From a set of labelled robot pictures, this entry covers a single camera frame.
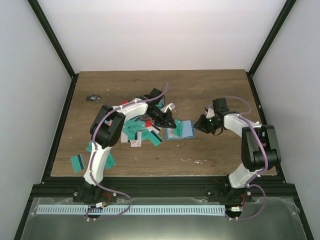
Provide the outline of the teal VIP card front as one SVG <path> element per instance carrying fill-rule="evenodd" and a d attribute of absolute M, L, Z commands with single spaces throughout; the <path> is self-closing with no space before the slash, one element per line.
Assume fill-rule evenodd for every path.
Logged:
<path fill-rule="evenodd" d="M 175 123 L 176 123 L 176 129 L 173 130 L 173 134 L 179 138 L 183 137 L 183 121 L 179 120 L 179 119 L 175 119 Z"/>

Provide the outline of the white blossom card under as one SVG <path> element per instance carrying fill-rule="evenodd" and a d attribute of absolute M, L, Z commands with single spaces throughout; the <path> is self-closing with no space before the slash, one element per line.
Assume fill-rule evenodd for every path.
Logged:
<path fill-rule="evenodd" d="M 130 146 L 131 146 L 132 148 L 141 147 L 141 146 L 142 146 L 142 141 L 141 141 L 140 139 L 131 140 L 131 141 L 130 141 Z"/>

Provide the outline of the teal striped card left edge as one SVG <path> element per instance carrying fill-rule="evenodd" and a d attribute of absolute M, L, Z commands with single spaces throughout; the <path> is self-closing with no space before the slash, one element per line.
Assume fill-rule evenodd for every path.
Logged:
<path fill-rule="evenodd" d="M 70 160 L 71 160 L 73 171 L 75 173 L 78 173 L 85 169 L 85 163 L 83 160 L 83 156 L 81 154 L 72 156 Z"/>

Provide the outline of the black aluminium frame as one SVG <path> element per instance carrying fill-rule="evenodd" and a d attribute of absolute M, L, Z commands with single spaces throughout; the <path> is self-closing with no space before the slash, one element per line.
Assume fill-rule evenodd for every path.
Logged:
<path fill-rule="evenodd" d="M 66 95 L 66 100 L 63 105 L 61 116 L 58 122 L 58 126 L 54 135 L 54 139 L 51 145 L 51 149 L 48 155 L 47 163 L 44 168 L 44 172 L 41 178 L 40 184 L 35 184 L 32 187 L 30 196 L 28 198 L 25 210 L 23 212 L 21 221 L 17 228 L 15 239 L 21 240 L 23 234 L 26 231 L 26 226 L 29 223 L 29 214 L 31 213 L 32 201 L 35 198 L 53 197 L 63 198 L 70 197 L 76 191 L 76 187 L 82 182 L 80 177 L 52 177 L 51 172 L 54 164 L 54 158 L 56 157 L 58 146 L 61 141 L 63 128 L 67 120 L 68 112 L 70 109 L 71 101 L 76 89 L 76 83 L 79 75 L 73 70 L 70 61 L 68 60 L 58 38 L 56 37 L 41 5 L 37 0 L 30 0 L 29 5 L 37 17 L 39 23 L 48 36 L 52 46 L 57 52 L 60 60 L 66 68 L 68 74 L 71 77 L 71 82 Z M 258 70 L 262 60 L 270 49 L 273 41 L 279 33 L 281 27 L 285 23 L 288 15 L 295 5 L 294 0 L 287 0 L 278 17 L 276 18 L 270 32 L 268 33 L 257 57 L 255 58 L 250 70 L 246 72 L 246 78 L 248 80 L 250 90 L 257 107 L 257 111 L 260 119 L 265 124 L 267 119 L 261 105 L 261 101 L 254 84 L 253 76 Z M 276 175 L 264 176 L 261 180 L 256 180 L 259 186 L 264 188 L 267 196 L 269 197 L 292 197 L 295 206 L 298 210 L 299 221 L 302 224 L 303 234 L 308 240 L 312 240 L 313 234 L 310 229 L 307 217 L 305 215 L 303 206 L 301 204 L 296 187 L 292 183 L 287 183 L 283 168 L 281 165 L 276 166 Z M 125 190 L 129 190 L 134 197 L 151 197 L 151 198 L 177 198 L 177 197 L 195 197 L 204 196 L 209 200 L 214 200 L 217 203 L 221 203 L 222 199 L 217 196 L 212 196 L 208 191 L 209 189 L 218 189 L 219 184 L 223 184 L 226 181 L 226 176 L 151 176 L 151 177 L 108 177 L 106 180 L 108 183 L 114 184 L 116 187 L 122 187 Z"/>

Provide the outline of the small black card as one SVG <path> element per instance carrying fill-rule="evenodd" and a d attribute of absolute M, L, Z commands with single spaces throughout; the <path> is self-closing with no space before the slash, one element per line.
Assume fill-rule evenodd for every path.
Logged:
<path fill-rule="evenodd" d="M 87 102 L 98 102 L 101 99 L 101 95 L 88 94 L 86 97 Z"/>

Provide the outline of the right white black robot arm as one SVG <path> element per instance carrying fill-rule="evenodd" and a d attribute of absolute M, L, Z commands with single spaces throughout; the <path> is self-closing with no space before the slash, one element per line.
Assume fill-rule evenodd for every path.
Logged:
<path fill-rule="evenodd" d="M 278 166 L 282 159 L 275 127 L 251 121 L 244 115 L 231 111 L 226 98 L 216 98 L 194 124 L 195 129 L 206 134 L 216 135 L 220 129 L 241 137 L 241 164 L 228 176 L 229 184 L 222 188 L 223 198 L 229 202 L 240 196 L 240 189 Z"/>

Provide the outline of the light blue slotted rail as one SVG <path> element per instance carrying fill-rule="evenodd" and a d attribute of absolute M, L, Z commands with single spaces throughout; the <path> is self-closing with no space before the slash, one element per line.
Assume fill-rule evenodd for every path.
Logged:
<path fill-rule="evenodd" d="M 91 209 L 89 205 L 54 205 L 40 204 L 37 206 L 38 215 L 196 215 L 224 216 L 226 208 L 223 205 L 109 205 L 103 209 Z"/>

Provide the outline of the blue leather card holder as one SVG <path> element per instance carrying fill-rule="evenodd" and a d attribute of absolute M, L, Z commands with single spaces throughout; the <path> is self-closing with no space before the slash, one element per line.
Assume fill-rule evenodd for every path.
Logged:
<path fill-rule="evenodd" d="M 191 120 L 175 119 L 176 128 L 165 129 L 166 140 L 192 139 L 196 137 L 195 128 Z"/>

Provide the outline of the teal VIP card centre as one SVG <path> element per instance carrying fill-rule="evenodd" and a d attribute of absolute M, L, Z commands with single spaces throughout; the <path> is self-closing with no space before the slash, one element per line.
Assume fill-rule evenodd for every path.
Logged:
<path fill-rule="evenodd" d="M 146 128 L 146 123 L 144 121 L 126 121 L 123 125 L 122 131 L 128 135 L 134 135 L 140 130 Z"/>

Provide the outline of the teal vip card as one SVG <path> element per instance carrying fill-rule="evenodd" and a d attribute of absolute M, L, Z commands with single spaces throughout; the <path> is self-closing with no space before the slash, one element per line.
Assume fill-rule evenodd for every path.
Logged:
<path fill-rule="evenodd" d="M 122 131 L 128 135 L 134 135 L 140 130 L 146 128 L 146 123 L 144 121 L 126 121 L 123 125 Z"/>
<path fill-rule="evenodd" d="M 183 121 L 179 120 L 179 119 L 175 119 L 175 123 L 176 123 L 176 129 L 173 130 L 173 134 L 179 138 L 183 137 Z"/>

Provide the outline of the teal striped card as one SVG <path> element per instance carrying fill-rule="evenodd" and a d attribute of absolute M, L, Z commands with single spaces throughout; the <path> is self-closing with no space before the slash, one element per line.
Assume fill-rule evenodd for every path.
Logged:
<path fill-rule="evenodd" d="M 153 134 L 152 132 L 149 132 L 149 134 L 147 135 L 147 138 L 156 147 L 159 146 L 163 142 L 163 139 L 159 135 Z"/>

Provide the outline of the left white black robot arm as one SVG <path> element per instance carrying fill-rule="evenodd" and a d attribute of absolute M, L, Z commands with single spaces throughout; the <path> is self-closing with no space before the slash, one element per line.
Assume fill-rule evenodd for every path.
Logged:
<path fill-rule="evenodd" d="M 90 127 L 91 154 L 88 167 L 83 176 L 83 195 L 91 202 L 97 202 L 102 196 L 99 184 L 104 178 L 104 169 L 112 147 L 119 141 L 125 123 L 139 116 L 148 116 L 154 125 L 160 128 L 177 127 L 172 116 L 171 104 L 163 108 L 157 105 L 165 96 L 168 85 L 163 90 L 154 88 L 149 94 L 135 97 L 133 100 L 117 106 L 103 105 Z"/>

